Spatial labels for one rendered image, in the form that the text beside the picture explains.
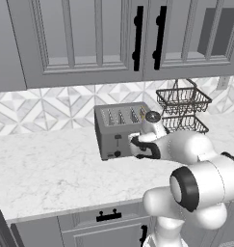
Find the white wall outlet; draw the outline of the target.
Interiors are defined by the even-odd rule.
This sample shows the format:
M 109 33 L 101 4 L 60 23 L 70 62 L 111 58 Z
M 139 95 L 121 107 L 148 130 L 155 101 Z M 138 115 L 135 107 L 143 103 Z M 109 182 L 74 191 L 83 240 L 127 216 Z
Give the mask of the white wall outlet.
M 218 90 L 226 90 L 229 84 L 229 76 L 221 76 L 217 85 Z

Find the grey drawer front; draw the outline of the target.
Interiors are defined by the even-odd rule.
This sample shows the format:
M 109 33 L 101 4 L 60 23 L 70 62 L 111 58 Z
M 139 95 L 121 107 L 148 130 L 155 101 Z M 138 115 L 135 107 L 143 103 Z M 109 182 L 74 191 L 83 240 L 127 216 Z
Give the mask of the grey drawer front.
M 99 215 L 100 211 L 102 211 L 103 214 L 111 214 L 114 208 L 117 210 L 117 212 L 122 214 L 121 218 L 103 222 L 96 221 L 95 217 Z M 128 205 L 110 206 L 89 211 L 69 213 L 67 215 L 59 216 L 58 221 L 61 230 L 64 232 L 83 228 L 84 226 L 96 226 L 99 224 L 111 223 L 119 220 L 145 217 L 146 215 L 147 213 L 143 208 L 143 203 L 137 202 Z

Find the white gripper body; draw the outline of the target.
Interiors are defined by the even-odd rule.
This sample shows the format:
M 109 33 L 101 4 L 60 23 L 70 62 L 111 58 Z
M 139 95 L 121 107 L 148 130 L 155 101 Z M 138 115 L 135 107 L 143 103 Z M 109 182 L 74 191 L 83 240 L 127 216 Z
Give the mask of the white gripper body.
M 144 155 L 143 143 L 139 141 L 139 133 L 128 135 L 129 147 L 133 156 L 140 157 Z

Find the grey base cupboard door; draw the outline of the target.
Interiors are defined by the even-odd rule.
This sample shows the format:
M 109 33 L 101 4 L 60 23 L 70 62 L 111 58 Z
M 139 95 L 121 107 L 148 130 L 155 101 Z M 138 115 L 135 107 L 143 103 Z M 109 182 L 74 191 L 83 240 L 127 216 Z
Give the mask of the grey base cupboard door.
M 65 247 L 141 247 L 142 225 L 151 228 L 149 216 L 119 220 L 62 232 Z

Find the plain grey wall cupboard door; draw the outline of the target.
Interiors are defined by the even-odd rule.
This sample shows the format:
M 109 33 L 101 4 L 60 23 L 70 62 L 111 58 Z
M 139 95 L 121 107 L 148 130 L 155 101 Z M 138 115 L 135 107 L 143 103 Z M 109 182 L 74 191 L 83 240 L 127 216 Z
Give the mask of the plain grey wall cupboard door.
M 0 0 L 0 92 L 25 90 L 6 0 Z

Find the grey four-slot toaster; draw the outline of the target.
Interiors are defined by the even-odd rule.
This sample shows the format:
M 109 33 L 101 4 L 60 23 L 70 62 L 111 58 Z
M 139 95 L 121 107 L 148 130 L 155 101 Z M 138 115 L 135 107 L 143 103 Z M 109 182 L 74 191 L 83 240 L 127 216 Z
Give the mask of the grey four-slot toaster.
M 128 135 L 141 129 L 140 108 L 149 111 L 143 101 L 94 106 L 94 129 L 102 160 L 131 156 Z M 115 139 L 120 134 L 122 139 Z

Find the grey base cupboard panel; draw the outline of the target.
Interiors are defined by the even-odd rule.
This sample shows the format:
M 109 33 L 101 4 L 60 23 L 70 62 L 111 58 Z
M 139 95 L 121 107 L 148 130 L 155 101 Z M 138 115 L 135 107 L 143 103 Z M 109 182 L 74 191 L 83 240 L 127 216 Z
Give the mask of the grey base cupboard panel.
M 11 230 L 18 247 L 64 247 L 56 217 L 12 223 Z

